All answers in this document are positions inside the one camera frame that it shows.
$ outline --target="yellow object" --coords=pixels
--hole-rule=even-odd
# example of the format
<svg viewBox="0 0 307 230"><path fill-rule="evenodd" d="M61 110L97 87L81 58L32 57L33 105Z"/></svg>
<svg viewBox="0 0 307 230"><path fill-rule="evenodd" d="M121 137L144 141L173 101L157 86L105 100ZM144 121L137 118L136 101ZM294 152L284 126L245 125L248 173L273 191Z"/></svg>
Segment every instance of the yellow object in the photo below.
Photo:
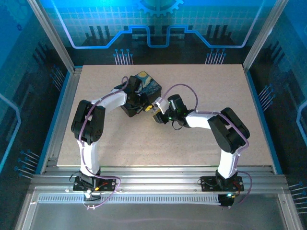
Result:
<svg viewBox="0 0 307 230"><path fill-rule="evenodd" d="M145 71L142 71L138 74L140 77L146 77L147 73Z"/></svg>
<svg viewBox="0 0 307 230"><path fill-rule="evenodd" d="M153 108L153 106L152 106L152 105L148 106L148 107L145 109L145 112L147 112L147 111L151 110L152 108Z"/></svg>

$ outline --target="beige tabletop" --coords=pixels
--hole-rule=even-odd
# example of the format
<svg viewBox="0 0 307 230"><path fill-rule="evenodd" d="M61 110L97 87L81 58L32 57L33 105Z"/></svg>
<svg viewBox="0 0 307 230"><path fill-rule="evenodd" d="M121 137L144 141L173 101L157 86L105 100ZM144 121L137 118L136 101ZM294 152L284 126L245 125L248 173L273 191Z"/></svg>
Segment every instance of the beige tabletop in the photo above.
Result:
<svg viewBox="0 0 307 230"><path fill-rule="evenodd" d="M199 98L199 111L221 111L231 107L250 131L249 148L239 165L272 165L251 92L241 65L125 65L84 66L60 150L58 166L80 166L79 147L71 123L80 100L93 100L109 93L123 76L146 71L162 86L185 83ZM188 109L195 106L194 94L179 86L169 93L180 94ZM130 118L121 108L105 117L98 143L101 166L211 165L217 166L220 151L212 132L203 128L176 131L171 123L158 124L151 112Z"/></svg>

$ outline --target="black bracket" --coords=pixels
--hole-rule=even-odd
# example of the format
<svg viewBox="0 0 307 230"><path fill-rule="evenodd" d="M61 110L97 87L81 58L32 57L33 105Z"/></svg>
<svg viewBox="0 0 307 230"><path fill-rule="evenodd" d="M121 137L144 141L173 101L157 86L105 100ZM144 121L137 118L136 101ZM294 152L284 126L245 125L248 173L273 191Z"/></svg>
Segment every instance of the black bracket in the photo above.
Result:
<svg viewBox="0 0 307 230"><path fill-rule="evenodd" d="M234 178L233 182L227 187L221 188L216 181L215 176L202 176L199 179L202 192L230 192L235 193L240 189L240 192L244 191L244 185L241 176Z"/></svg>
<svg viewBox="0 0 307 230"><path fill-rule="evenodd" d="M93 104L89 101L82 100L79 102L75 117L73 119L71 130L75 134L75 138L79 138L82 125L85 117L90 111ZM96 106L91 114L91 119L86 122L85 129L82 133L81 139L88 145L100 139L104 131L106 109L102 106Z"/></svg>
<svg viewBox="0 0 307 230"><path fill-rule="evenodd" d="M246 139L249 138L249 130L231 108L223 109L221 114L226 116L245 136ZM208 120L208 123L216 139L216 142L225 152L230 152L233 154L240 146L245 145L245 141L234 130L234 128L227 128L229 124L221 116L217 115L211 117Z"/></svg>
<svg viewBox="0 0 307 230"><path fill-rule="evenodd" d="M115 179L99 179L93 178L95 180L94 186L93 184L89 184L88 182L82 180L81 177L76 176L73 191L87 191L90 189L92 192L94 191L110 191L113 192L116 187Z"/></svg>

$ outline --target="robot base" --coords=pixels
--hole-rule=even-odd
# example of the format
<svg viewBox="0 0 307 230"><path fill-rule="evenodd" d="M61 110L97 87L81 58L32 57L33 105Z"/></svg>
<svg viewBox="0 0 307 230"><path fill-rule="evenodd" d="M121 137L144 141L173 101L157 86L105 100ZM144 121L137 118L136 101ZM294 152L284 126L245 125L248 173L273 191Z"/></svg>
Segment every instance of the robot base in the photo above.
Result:
<svg viewBox="0 0 307 230"><path fill-rule="evenodd" d="M235 193L240 189L240 192L244 191L244 185L242 177L236 176L233 179L233 183L229 184L227 187L221 188L216 182L215 176L202 176L200 178L199 184L201 185L202 192L230 192Z"/></svg>
<svg viewBox="0 0 307 230"><path fill-rule="evenodd" d="M84 180L82 177L77 176L73 184L73 191L86 192L88 189L90 189L92 192L94 191L113 192L115 190L115 187L116 187L115 179L105 180L105 179L98 179L98 178L93 178L93 177L90 177L89 179L91 179L92 181L89 182L89 180Z"/></svg>

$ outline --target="cable connector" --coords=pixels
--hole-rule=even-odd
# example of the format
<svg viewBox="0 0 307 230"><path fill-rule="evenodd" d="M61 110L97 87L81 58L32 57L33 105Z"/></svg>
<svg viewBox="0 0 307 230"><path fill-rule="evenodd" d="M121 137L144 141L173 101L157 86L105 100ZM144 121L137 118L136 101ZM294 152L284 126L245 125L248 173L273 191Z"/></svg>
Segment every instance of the cable connector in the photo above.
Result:
<svg viewBox="0 0 307 230"><path fill-rule="evenodd" d="M159 107L162 114L165 114L165 112L168 110L168 101L162 99L161 97L158 97L154 102L155 107Z"/></svg>

